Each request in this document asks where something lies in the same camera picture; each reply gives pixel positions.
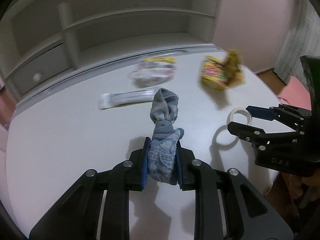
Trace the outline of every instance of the white table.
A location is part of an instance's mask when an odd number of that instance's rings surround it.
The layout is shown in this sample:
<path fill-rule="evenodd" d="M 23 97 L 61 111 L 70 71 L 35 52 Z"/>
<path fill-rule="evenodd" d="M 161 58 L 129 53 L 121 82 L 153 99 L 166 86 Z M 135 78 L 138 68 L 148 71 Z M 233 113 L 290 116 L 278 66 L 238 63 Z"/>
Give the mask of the white table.
<path fill-rule="evenodd" d="M 225 92 L 205 90 L 199 71 L 206 55 L 224 57 L 225 53 L 178 56 L 175 78 L 163 84 L 179 96 L 174 127 L 185 131 L 181 145 L 213 168 L 239 169 L 264 192 L 277 172 L 255 166 L 250 143 L 219 143 L 235 139 L 223 127 L 233 108 L 277 106 L 279 101 L 246 67 L 246 84 Z M 151 102 L 98 110 L 100 94 L 137 89 L 127 78 L 133 70 L 133 65 L 124 67 L 68 87 L 13 119 L 7 181 L 13 210 L 25 235 L 87 169 L 101 172 L 113 168 L 133 150 L 142 148 L 146 136 L 152 136 Z M 266 132 L 290 131 L 277 121 L 254 119 L 252 125 Z M 149 180 L 144 192 L 130 193 L 131 239 L 193 239 L 194 202 L 192 191 L 182 192 L 178 186 Z"/>

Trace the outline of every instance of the blue sock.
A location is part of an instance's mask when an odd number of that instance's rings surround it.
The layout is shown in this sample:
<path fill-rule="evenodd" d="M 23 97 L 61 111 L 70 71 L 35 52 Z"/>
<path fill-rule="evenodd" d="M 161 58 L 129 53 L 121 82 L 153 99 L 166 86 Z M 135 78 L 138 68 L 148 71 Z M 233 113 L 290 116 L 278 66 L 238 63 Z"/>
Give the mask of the blue sock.
<path fill-rule="evenodd" d="M 173 129 L 178 116 L 178 96 L 161 88 L 154 97 L 150 118 L 156 124 L 148 152 L 148 174 L 159 182 L 177 184 L 174 169 L 177 142 L 183 129 Z"/>

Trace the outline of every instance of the clear tape roll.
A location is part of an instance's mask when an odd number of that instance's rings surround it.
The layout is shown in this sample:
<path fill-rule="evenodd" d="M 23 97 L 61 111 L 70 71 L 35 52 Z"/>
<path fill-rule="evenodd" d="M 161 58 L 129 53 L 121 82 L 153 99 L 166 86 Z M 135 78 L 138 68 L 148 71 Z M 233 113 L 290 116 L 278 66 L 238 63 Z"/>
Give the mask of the clear tape roll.
<path fill-rule="evenodd" d="M 252 115 L 250 114 L 250 112 L 244 108 L 240 108 L 237 107 L 235 109 L 233 109 L 230 114 L 228 115 L 227 118 L 227 125 L 233 121 L 233 116 L 235 114 L 242 114 L 247 118 L 247 125 L 252 125 Z"/>

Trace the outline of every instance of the yellow snack package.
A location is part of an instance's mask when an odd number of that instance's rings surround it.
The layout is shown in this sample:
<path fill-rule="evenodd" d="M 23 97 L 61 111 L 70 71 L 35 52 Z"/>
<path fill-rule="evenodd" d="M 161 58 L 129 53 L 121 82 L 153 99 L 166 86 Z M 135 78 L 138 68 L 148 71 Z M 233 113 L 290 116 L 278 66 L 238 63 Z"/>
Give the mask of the yellow snack package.
<path fill-rule="evenodd" d="M 239 68 L 240 59 L 234 49 L 228 50 L 227 58 L 222 61 L 213 56 L 206 56 L 202 64 L 201 81 L 206 86 L 223 90 L 244 82 Z"/>

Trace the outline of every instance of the white packet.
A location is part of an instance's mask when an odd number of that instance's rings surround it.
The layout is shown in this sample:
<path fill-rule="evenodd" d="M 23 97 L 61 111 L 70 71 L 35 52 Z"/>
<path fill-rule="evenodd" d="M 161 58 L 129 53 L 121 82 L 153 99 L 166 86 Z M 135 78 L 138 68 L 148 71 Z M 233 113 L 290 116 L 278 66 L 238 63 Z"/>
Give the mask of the white packet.
<path fill-rule="evenodd" d="M 98 101 L 99 109 L 112 108 L 127 103 L 150 102 L 153 101 L 158 90 L 158 87 L 153 87 L 127 93 L 103 94 L 100 95 Z"/>
<path fill-rule="evenodd" d="M 154 57 L 139 63 L 129 78 L 142 87 L 151 87 L 171 80 L 175 73 L 176 61 L 173 57 Z"/>

